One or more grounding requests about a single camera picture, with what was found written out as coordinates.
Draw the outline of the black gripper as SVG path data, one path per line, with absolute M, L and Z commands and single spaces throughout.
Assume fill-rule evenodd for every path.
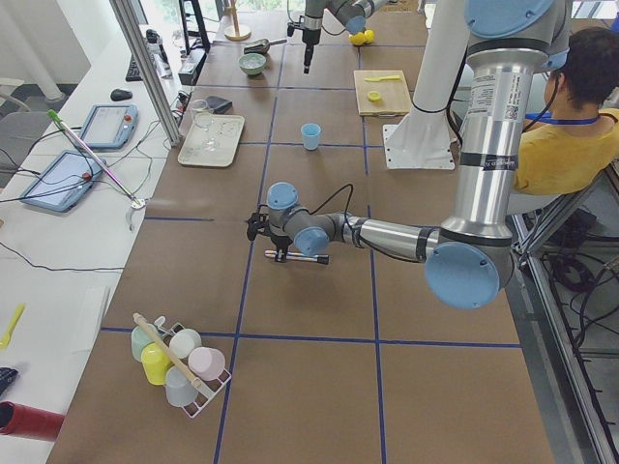
M 254 242 L 258 235 L 268 237 L 275 246 L 275 261 L 287 261 L 287 253 L 292 240 L 271 224 L 267 214 L 259 211 L 253 212 L 247 219 L 247 225 L 247 238 L 250 242 Z
M 302 42 L 305 45 L 304 53 L 304 73 L 310 72 L 311 61 L 314 47 L 318 44 L 318 30 L 305 28 L 302 34 Z

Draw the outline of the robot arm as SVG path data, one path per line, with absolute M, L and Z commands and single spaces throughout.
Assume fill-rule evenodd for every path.
M 320 43 L 323 16 L 328 11 L 352 35 L 364 32 L 369 17 L 379 11 L 389 0 L 315 0 L 305 2 L 305 11 L 298 19 L 289 19 L 287 36 L 291 38 L 296 30 L 302 32 L 302 42 L 306 46 L 304 54 L 304 73 L 310 72 L 314 47 Z
M 331 242 L 421 263 L 444 304 L 474 309 L 492 302 L 514 261 L 506 226 L 518 147 L 535 73 L 563 65 L 568 1 L 441 1 L 409 113 L 384 133 L 392 168 L 436 168 L 451 161 L 448 107 L 458 72 L 473 73 L 461 130 L 453 213 L 437 226 L 407 226 L 340 213 L 312 213 L 286 182 L 272 185 L 248 221 L 250 240 L 271 239 L 283 261 L 291 247 L 313 257 Z

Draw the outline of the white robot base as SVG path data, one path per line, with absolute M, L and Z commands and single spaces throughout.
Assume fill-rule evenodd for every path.
M 448 106 L 469 40 L 463 1 L 436 4 L 410 112 L 398 125 L 385 125 L 389 169 L 455 168 Z

